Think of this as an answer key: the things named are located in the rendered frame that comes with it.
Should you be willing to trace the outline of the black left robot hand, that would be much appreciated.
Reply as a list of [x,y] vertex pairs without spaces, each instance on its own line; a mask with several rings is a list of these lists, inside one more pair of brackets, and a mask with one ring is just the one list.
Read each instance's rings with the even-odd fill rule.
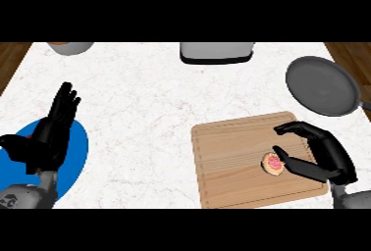
[[57,92],[49,114],[39,121],[33,138],[17,134],[0,136],[0,146],[12,161],[27,165],[27,174],[57,171],[64,163],[77,106],[82,98],[73,84],[64,82]]

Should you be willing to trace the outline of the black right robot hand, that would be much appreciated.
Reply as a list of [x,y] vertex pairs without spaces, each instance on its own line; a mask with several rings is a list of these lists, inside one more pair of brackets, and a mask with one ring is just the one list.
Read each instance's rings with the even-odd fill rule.
[[308,139],[317,163],[289,156],[280,146],[273,150],[278,155],[289,172],[320,182],[330,181],[336,185],[349,185],[358,181],[355,166],[345,148],[335,135],[307,122],[290,122],[274,128],[278,135],[296,133]]

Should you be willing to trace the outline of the pink frosted cupcake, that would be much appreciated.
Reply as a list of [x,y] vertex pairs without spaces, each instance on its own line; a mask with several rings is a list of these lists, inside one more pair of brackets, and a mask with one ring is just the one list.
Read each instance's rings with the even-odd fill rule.
[[284,172],[284,162],[280,160],[278,155],[273,152],[267,153],[262,157],[262,169],[273,175],[280,176]]

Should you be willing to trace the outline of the wooden cutting board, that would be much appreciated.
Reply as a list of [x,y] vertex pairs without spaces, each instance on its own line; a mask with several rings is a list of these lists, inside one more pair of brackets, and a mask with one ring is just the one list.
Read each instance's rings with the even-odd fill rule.
[[315,160],[307,140],[280,135],[274,128],[296,120],[280,112],[196,125],[191,129],[193,153],[202,206],[258,208],[321,196],[329,186],[290,172],[274,176],[264,171],[264,155],[280,146],[290,156]]

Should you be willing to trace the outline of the dark grey frying pan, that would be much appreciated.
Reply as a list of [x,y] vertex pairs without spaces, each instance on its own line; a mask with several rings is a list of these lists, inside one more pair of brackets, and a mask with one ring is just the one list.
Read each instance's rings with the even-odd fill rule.
[[287,67],[286,83],[298,102],[324,116],[345,116],[360,107],[371,111],[371,102],[361,100],[352,75],[326,58],[298,58]]

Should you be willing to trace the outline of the blue round plate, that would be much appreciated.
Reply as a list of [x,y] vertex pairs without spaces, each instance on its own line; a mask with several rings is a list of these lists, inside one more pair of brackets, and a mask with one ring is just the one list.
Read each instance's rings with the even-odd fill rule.
[[[73,187],[85,168],[89,155],[89,136],[79,121],[70,129],[70,142],[64,164],[58,170],[57,192],[63,198]],[[0,192],[14,184],[40,184],[40,178],[27,174],[27,165],[14,162],[6,150],[0,147]]]

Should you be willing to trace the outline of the grey bowl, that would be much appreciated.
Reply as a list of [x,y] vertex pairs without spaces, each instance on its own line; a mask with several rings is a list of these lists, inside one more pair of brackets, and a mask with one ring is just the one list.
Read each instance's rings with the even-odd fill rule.
[[74,56],[85,53],[94,46],[94,42],[49,43],[52,50],[63,56]]

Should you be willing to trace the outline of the grey appliance with black base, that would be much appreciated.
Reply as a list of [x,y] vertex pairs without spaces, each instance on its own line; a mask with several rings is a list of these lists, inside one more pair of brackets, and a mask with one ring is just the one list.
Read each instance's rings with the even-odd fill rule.
[[193,65],[246,63],[255,54],[253,42],[182,42],[181,59]]

